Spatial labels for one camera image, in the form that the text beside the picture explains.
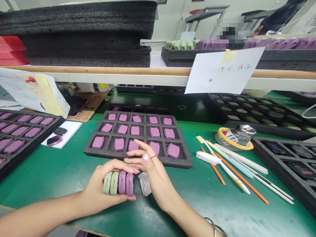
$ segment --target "black tray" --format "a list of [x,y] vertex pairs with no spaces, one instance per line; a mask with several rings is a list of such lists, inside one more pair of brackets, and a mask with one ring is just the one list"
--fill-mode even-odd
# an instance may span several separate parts
[[[264,145],[265,141],[276,142],[280,147],[286,150],[287,155],[274,154]],[[316,169],[314,169],[312,165],[310,165],[316,165],[316,153],[313,152],[313,150],[311,149],[316,148],[316,144],[263,137],[253,138],[252,143],[254,145],[254,153],[316,218],[316,181],[304,180],[285,163],[287,161],[299,161],[308,166],[313,172],[316,173]],[[299,157],[287,147],[287,145],[291,144],[299,145],[306,149],[306,151],[308,151],[313,156],[313,159],[303,159]]]
[[[116,120],[108,120],[109,114],[116,114]],[[119,116],[121,114],[127,115],[127,121],[119,121]],[[141,122],[133,122],[132,117],[138,115],[141,118]],[[149,117],[155,116],[158,119],[158,124],[149,123]],[[163,118],[171,118],[172,125],[163,124]],[[113,125],[111,132],[102,132],[102,127],[110,123]],[[128,125],[128,130],[126,134],[119,134],[118,129],[120,125]],[[135,136],[130,134],[131,126],[139,126],[140,135]],[[149,129],[151,127],[157,127],[160,132],[160,137],[151,137]],[[170,128],[174,131],[175,139],[168,139],[164,137],[164,129]],[[100,149],[92,148],[92,143],[95,137],[104,137],[103,147]],[[125,146],[123,151],[114,150],[114,141],[116,138],[124,138]],[[158,115],[158,114],[143,114],[143,113],[132,113],[132,112],[121,112],[121,111],[109,111],[106,110],[99,124],[97,125],[95,131],[90,137],[86,147],[84,148],[84,153],[87,155],[106,157],[111,159],[123,160],[126,158],[126,152],[128,149],[128,143],[133,139],[141,140],[147,144],[151,141],[160,144],[160,153],[158,155],[159,160],[166,166],[179,167],[179,168],[191,168],[193,167],[193,161],[187,145],[182,136],[181,130],[179,129],[178,123],[174,116],[168,115]],[[172,143],[180,147],[180,155],[177,159],[171,158],[167,155],[167,147]]]
[[[309,126],[311,127],[310,129],[315,129],[315,124],[269,99],[259,99],[244,95],[208,93],[205,95],[203,101],[217,115],[217,123],[224,126],[236,127],[240,124],[248,124],[255,128],[257,132],[294,140],[306,140],[316,136],[316,133],[305,128],[305,126]],[[230,111],[223,110],[222,107],[228,108]],[[283,115],[283,117],[272,117],[269,114],[272,112],[278,113],[281,116]],[[267,120],[273,122],[276,126],[266,124]],[[282,127],[283,123],[291,123],[300,130]]]
[[[6,159],[6,161],[0,165],[0,182],[8,175],[10,174],[29,154],[34,151],[41,142],[43,142],[50,134],[52,134],[60,125],[63,124],[65,121],[62,117],[50,115],[50,114],[44,114],[44,113],[34,113],[34,112],[24,112],[24,111],[13,111],[13,110],[0,110],[1,114],[4,113],[13,113],[10,117],[7,119],[0,119],[0,122],[6,122],[8,123],[7,126],[10,124],[18,124],[19,126],[16,128],[18,129],[21,126],[27,126],[30,127],[27,131],[25,131],[21,136],[12,136],[11,133],[15,131],[16,129],[9,132],[9,134],[0,133],[0,140],[7,139],[7,138],[13,138],[13,141],[16,140],[23,140],[26,143],[23,147],[21,147],[18,151],[12,154],[3,153],[3,150],[9,146],[11,143],[7,144],[5,147],[0,149],[0,159]],[[26,122],[17,122],[17,120],[22,117],[23,115],[32,115],[30,119],[28,119]],[[40,125],[39,121],[36,124],[30,124],[28,121],[30,121],[32,118],[36,116],[42,116],[44,120],[45,118],[54,118],[54,121],[51,122],[49,125]],[[24,135],[32,128],[34,127],[40,127],[42,128],[41,132],[37,134],[33,138],[26,138]]]

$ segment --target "orange stick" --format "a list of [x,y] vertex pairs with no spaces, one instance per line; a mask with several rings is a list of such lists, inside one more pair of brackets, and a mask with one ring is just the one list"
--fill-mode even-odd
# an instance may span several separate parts
[[217,154],[215,152],[215,154],[217,155],[218,158],[220,158],[246,185],[248,185],[248,187],[259,196],[259,198],[262,199],[262,201],[264,201],[266,204],[270,204],[247,180],[244,179],[243,176],[241,176],[226,160],[224,160],[219,154]]
[[223,180],[223,178],[221,177],[220,173],[218,172],[218,170],[216,169],[215,165],[210,164],[213,168],[213,170],[215,171],[215,173],[217,174],[217,176],[220,178],[220,181],[223,183],[223,185],[226,185],[225,181]]

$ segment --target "hand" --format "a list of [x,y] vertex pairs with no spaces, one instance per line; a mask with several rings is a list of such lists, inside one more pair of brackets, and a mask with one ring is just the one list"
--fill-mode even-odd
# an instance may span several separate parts
[[138,168],[134,168],[117,159],[108,161],[102,166],[98,166],[92,174],[86,188],[78,193],[76,200],[82,211],[82,216],[89,216],[103,211],[104,209],[125,202],[135,201],[136,197],[118,194],[117,196],[105,195],[103,193],[103,181],[105,175],[110,171],[125,170],[128,173],[138,174]]
[[124,161],[138,167],[144,172],[147,172],[150,181],[150,188],[156,202],[163,211],[170,213],[178,203],[180,196],[174,189],[163,164],[159,161],[157,156],[155,156],[156,153],[151,146],[137,139],[134,139],[134,141],[143,150],[129,151],[127,152],[127,155],[143,157],[131,159],[125,158]]

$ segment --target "purple plastic part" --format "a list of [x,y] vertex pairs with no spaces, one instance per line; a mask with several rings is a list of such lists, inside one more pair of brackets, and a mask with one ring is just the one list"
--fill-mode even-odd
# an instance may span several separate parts
[[42,116],[36,116],[34,119],[29,121],[29,123],[35,124],[38,123],[43,117]]
[[107,123],[106,125],[103,126],[103,128],[101,129],[102,132],[111,132],[113,128],[112,124]]
[[15,129],[16,127],[18,127],[18,124],[10,124],[8,127],[5,127],[4,129],[1,130],[1,133],[9,133],[11,132],[13,129]]
[[127,121],[127,115],[120,115],[118,120],[126,122]]
[[139,134],[140,134],[139,127],[138,126],[132,126],[131,127],[131,135],[139,136]]
[[126,195],[132,197],[134,195],[133,174],[126,173]]
[[150,145],[151,148],[154,150],[154,152],[156,153],[156,155],[159,155],[160,144],[159,144],[159,143],[156,143],[156,142],[150,142],[149,145]]
[[92,148],[100,149],[103,147],[104,137],[96,137],[92,143]]
[[158,128],[150,128],[150,135],[152,137],[160,137],[160,132]]
[[116,138],[114,142],[114,149],[116,151],[124,150],[124,138]]
[[0,116],[0,119],[6,119],[7,117],[11,116],[13,113],[5,113]]
[[180,154],[180,147],[170,143],[167,148],[167,154],[168,156],[177,159]]
[[128,151],[138,150],[139,146],[136,144],[135,141],[130,140],[128,143]]
[[118,190],[119,194],[126,193],[126,171],[120,171],[118,174]]
[[141,121],[142,120],[141,120],[141,118],[138,115],[133,116],[133,122],[141,122]]
[[23,115],[21,118],[19,118],[18,122],[26,122],[28,119],[30,119],[32,115]]
[[12,136],[20,136],[22,133],[24,133],[28,129],[29,129],[29,127],[19,127],[17,130],[15,130],[13,133],[11,133],[11,135]]
[[41,131],[41,128],[32,128],[30,131],[28,131],[24,136],[28,137],[28,138],[33,138],[35,137],[37,134],[39,134],[39,132]]
[[40,125],[49,125],[52,121],[54,121],[53,118],[45,118]]
[[158,119],[157,119],[157,117],[149,117],[149,122],[158,124]]
[[7,144],[13,141],[13,138],[3,139],[0,141],[0,149],[4,148]]
[[109,114],[108,120],[115,120],[116,119],[116,114]]
[[127,125],[121,125],[118,129],[118,133],[121,133],[121,134],[126,134],[127,133],[127,129],[128,129],[128,126]]
[[164,134],[165,134],[165,138],[170,138],[170,139],[175,138],[174,131],[170,128],[165,128]]
[[8,123],[6,123],[6,122],[0,123],[0,129],[3,128],[3,127],[5,127],[5,126],[7,126],[7,125],[8,125]]
[[172,119],[171,118],[164,118],[163,123],[166,125],[172,125]]
[[17,150],[19,150],[23,145],[25,144],[25,141],[16,140],[15,142],[8,145],[4,150],[3,153],[15,153]]

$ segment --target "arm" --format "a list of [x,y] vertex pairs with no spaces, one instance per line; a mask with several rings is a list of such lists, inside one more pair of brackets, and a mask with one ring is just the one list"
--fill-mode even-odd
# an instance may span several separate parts
[[139,172],[131,165],[116,159],[98,166],[83,191],[37,202],[0,218],[1,236],[47,236],[55,228],[68,221],[99,213],[126,200],[136,200],[135,196],[103,194],[105,174],[117,170],[135,174]]
[[[174,189],[163,164],[155,157],[156,153],[153,149],[137,139],[135,142],[143,150],[130,151],[127,155],[143,157],[126,158],[125,162],[147,172],[152,193],[159,207],[167,212],[189,237],[214,236],[213,226],[191,208]],[[217,231],[216,236],[222,237],[222,234]]]

